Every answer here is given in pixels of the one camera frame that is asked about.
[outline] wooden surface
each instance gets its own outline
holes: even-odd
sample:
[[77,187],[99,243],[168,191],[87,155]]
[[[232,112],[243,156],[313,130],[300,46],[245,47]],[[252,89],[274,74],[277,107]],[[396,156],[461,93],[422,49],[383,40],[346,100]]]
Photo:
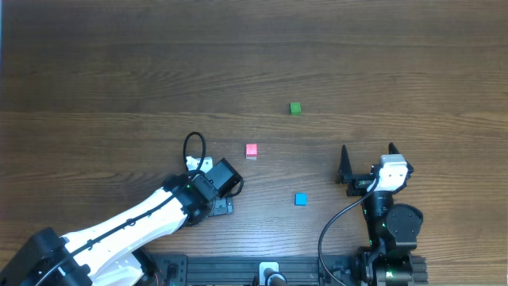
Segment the wooden surface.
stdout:
[[[393,141],[416,170],[396,198],[425,214],[430,281],[506,283],[507,14],[505,0],[5,0],[0,268],[43,227],[149,196],[196,130],[244,192],[150,251],[317,255],[353,201],[334,183],[341,145],[366,172]],[[357,208],[324,250],[366,244]]]

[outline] block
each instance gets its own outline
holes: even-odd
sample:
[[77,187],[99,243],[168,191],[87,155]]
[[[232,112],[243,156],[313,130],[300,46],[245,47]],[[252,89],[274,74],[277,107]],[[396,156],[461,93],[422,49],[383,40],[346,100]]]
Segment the block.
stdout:
[[290,103],[291,115],[301,115],[302,114],[302,106],[300,102],[291,102]]
[[294,194],[294,205],[295,206],[306,206],[307,205],[307,194],[301,194],[301,193]]
[[245,159],[256,160],[257,159],[257,144],[247,144],[247,152],[245,153]]

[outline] white arm segment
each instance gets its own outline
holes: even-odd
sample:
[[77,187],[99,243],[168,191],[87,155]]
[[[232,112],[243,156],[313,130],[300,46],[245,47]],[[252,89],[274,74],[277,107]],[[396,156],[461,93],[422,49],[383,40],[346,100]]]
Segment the white arm segment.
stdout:
[[[121,225],[130,218],[142,215],[146,211],[149,211],[161,204],[170,196],[171,193],[169,191],[165,191],[160,188],[142,203],[98,224],[97,226],[65,234],[63,237],[69,241],[65,245],[65,248],[67,248],[69,253],[71,253],[86,244],[88,240],[104,234],[108,230]],[[96,243],[92,249],[84,250],[77,254],[74,259],[78,265],[86,264],[90,266],[90,273],[88,276],[94,282],[94,285],[134,284],[137,280],[139,280],[142,272],[140,274],[133,272],[134,270],[139,269],[139,264],[136,265],[135,262],[137,261],[135,258],[134,264],[132,262],[129,263],[129,261],[133,258],[131,252],[156,238],[172,234],[177,231],[177,229],[185,222],[186,218],[187,215],[182,212],[182,204],[177,199],[172,199],[158,211],[153,212],[152,215],[138,220],[134,226],[127,226],[123,230],[119,230],[118,232],[111,234],[109,237],[104,238],[99,243]],[[123,269],[125,265],[122,266],[118,263],[119,261],[131,265],[132,267]],[[114,275],[117,278],[111,277],[112,273],[108,272],[112,270],[115,272],[123,272],[124,275],[121,275],[120,278],[124,279],[117,280],[117,283],[111,283],[118,278],[117,275]]]

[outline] black metal base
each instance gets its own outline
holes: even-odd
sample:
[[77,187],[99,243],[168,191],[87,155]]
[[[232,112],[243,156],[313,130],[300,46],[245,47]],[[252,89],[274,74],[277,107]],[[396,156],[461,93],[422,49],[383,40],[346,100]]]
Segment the black metal base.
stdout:
[[[162,280],[169,286],[187,285],[253,285],[261,262],[278,262],[279,271],[292,285],[336,286],[326,279],[317,257],[187,257],[186,255],[153,254],[162,272]],[[350,274],[350,257],[324,256],[326,267],[348,286],[357,286]],[[417,284],[427,284],[425,258],[413,257],[414,278]]]

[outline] pink cube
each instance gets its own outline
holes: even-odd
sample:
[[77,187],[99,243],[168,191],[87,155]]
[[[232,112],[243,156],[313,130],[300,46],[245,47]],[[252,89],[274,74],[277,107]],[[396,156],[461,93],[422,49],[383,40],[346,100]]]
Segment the pink cube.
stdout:
[[245,158],[249,160],[257,159],[257,144],[247,144],[247,152]]

